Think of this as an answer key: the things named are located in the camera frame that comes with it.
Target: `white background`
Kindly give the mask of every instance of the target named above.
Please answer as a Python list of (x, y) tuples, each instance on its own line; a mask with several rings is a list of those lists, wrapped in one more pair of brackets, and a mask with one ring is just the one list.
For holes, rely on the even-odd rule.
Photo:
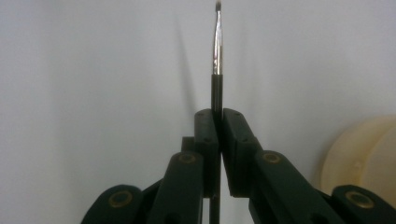
[[(348, 126), (396, 113), (396, 2), (222, 3), (225, 107), (313, 184)], [(162, 178), (210, 107), (215, 1), (0, 2), (0, 223), (79, 223)], [(222, 223), (251, 223), (222, 188)]]

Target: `round screw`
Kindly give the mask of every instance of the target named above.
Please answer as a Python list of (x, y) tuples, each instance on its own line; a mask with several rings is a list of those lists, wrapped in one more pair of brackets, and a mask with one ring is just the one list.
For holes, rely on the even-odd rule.
[(269, 163), (279, 163), (281, 161), (280, 157), (275, 153), (264, 153), (262, 158)]
[(348, 191), (346, 198), (360, 208), (370, 209), (374, 207), (374, 202), (371, 198), (355, 190)]
[(191, 154), (184, 153), (178, 157), (178, 160), (183, 163), (192, 163), (195, 162), (195, 157)]
[(128, 190), (118, 191), (110, 196), (108, 203), (113, 208), (121, 208), (128, 205), (132, 201), (132, 193)]

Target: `brush bristles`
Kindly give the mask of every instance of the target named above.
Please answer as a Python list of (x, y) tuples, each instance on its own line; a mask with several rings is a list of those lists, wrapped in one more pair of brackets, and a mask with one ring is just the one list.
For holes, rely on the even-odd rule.
[(216, 11), (221, 11), (221, 1), (216, 2)]

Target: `white wall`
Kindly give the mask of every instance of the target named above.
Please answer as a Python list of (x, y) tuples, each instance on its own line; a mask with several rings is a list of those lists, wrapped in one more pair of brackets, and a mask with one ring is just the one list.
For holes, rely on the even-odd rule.
[[(224, 106), (311, 182), (346, 127), (396, 113), (395, 1), (229, 0), (222, 21)], [(208, 0), (2, 1), (0, 223), (79, 223), (160, 179), (210, 107), (214, 24)], [(222, 223), (251, 223), (222, 190)]]

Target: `cream plastic part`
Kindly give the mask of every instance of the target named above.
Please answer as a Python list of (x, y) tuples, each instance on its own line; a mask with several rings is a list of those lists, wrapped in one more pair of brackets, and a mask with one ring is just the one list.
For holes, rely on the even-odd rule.
[[(321, 190), (331, 194), (332, 190), (340, 185), (363, 187), (361, 185), (363, 171), (370, 175), (375, 174), (374, 171), (365, 169), (366, 162), (372, 155), (375, 145), (393, 127), (396, 127), (396, 116), (385, 116), (364, 121), (341, 134), (332, 145), (323, 163), (320, 176)], [(378, 160), (370, 161), (370, 167), (375, 167), (373, 162), (378, 162)], [(383, 176), (383, 178), (390, 179), (393, 176)]]
[(362, 172), (361, 186), (396, 208), (396, 128), (375, 145)]

